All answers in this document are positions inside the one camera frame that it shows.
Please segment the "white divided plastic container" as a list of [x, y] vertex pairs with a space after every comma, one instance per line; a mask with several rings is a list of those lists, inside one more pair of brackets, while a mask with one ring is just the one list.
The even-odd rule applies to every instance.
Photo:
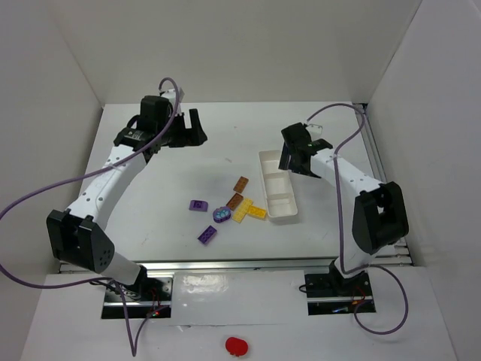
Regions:
[[268, 218], [271, 222], [291, 222], [298, 215], [298, 207], [289, 172], [278, 168], [281, 152], [259, 152], [261, 184]]

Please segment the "brown lego brick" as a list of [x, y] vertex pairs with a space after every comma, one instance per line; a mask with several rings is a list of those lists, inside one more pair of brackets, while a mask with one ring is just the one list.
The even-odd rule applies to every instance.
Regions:
[[237, 180], [237, 183], [234, 185], [233, 190], [236, 193], [242, 193], [244, 191], [244, 189], [246, 188], [248, 182], [249, 182], [248, 178], [243, 177], [243, 176], [239, 177], [239, 179]]
[[231, 210], [231, 211], [234, 211], [237, 206], [244, 200], [244, 197], [239, 194], [239, 193], [235, 193], [230, 199], [229, 201], [226, 203], [226, 206]]

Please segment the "dark yellow lego brick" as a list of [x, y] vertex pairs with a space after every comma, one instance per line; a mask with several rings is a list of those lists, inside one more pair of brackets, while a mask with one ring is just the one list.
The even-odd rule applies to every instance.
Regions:
[[250, 216], [250, 217], [253, 217], [253, 218], [256, 218], [256, 219], [259, 219], [259, 220], [263, 220], [266, 218], [266, 214], [267, 214], [267, 211], [263, 208], [258, 208], [256, 206], [249, 206], [248, 210], [247, 210], [247, 214]]

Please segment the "light yellow lego brick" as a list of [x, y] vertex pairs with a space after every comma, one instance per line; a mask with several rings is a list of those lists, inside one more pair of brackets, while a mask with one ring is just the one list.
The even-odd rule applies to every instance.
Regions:
[[242, 220], [247, 215], [249, 207], [253, 204], [252, 199], [245, 198], [236, 208], [234, 215], [232, 216], [233, 221], [241, 223]]

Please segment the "purple curved lego brick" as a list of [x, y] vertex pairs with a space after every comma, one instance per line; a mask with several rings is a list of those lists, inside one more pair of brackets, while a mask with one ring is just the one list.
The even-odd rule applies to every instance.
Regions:
[[206, 202], [204, 200], [193, 199], [189, 203], [189, 210], [190, 211], [207, 212], [208, 211], [208, 202]]

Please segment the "round purple flower lego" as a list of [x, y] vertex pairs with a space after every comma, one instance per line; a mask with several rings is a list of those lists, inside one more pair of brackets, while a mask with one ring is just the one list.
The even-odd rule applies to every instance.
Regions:
[[231, 209], [227, 206], [216, 208], [213, 211], [213, 221], [215, 223], [223, 223], [231, 218]]

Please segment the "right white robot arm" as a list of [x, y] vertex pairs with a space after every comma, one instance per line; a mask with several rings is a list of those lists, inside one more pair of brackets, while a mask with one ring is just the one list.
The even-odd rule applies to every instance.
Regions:
[[303, 123], [288, 126], [281, 134], [279, 168], [321, 178], [336, 190], [340, 255], [330, 272], [343, 281], [356, 277], [384, 247], [409, 232], [400, 186], [365, 174], [326, 140], [313, 140]]

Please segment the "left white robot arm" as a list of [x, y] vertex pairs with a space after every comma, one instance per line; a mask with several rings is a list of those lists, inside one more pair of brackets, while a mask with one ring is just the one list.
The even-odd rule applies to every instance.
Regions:
[[115, 250], [105, 229], [123, 193], [162, 147], [195, 147], [207, 140], [198, 110], [185, 114], [175, 102], [168, 93], [145, 96], [139, 114], [114, 139], [101, 174], [64, 211], [50, 212], [47, 231], [56, 259], [114, 279], [136, 293], [154, 286], [145, 267]]

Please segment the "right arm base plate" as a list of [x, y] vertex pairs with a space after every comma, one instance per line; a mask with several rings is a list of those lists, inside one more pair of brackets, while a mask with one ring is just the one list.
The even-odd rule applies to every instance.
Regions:
[[366, 272], [347, 288], [336, 290], [327, 274], [306, 274], [305, 283], [298, 290], [307, 297], [307, 310], [313, 315], [352, 314], [358, 306], [359, 313], [375, 313], [371, 282]]

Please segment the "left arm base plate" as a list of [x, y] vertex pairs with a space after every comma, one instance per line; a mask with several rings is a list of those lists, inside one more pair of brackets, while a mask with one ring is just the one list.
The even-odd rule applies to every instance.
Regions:
[[[171, 297], [174, 285], [173, 275], [156, 277], [154, 288], [141, 296], [134, 294], [121, 286], [126, 299], [128, 316], [134, 320], [144, 319], [148, 314], [154, 319], [171, 317]], [[109, 284], [104, 291], [104, 301], [101, 310], [102, 320], [119, 320], [124, 318], [123, 303], [118, 289]]]

